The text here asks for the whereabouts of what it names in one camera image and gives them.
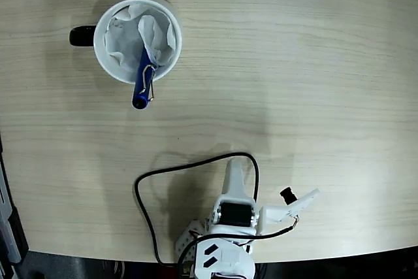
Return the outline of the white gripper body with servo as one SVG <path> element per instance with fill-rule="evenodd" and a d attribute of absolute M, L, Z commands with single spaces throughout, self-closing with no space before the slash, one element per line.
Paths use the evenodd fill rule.
<path fill-rule="evenodd" d="M 207 234 L 255 235 L 257 205 L 251 197 L 220 195 L 206 222 Z"/>

